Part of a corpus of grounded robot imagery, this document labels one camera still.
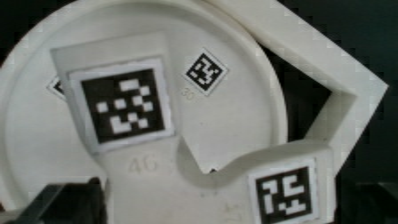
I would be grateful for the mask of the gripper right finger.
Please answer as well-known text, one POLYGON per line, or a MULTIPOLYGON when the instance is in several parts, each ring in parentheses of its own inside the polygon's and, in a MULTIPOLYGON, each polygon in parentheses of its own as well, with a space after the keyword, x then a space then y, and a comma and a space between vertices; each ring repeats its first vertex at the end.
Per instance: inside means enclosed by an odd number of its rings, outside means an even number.
POLYGON ((398 183, 342 183, 336 224, 398 224, 398 183))

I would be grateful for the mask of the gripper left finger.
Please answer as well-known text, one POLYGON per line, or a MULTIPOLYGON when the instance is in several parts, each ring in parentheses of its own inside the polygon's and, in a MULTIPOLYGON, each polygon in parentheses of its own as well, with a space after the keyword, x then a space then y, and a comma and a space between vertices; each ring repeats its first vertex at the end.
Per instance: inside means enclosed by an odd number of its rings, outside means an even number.
POLYGON ((27 207, 0 212, 0 224, 109 224, 100 178, 49 184, 27 207))

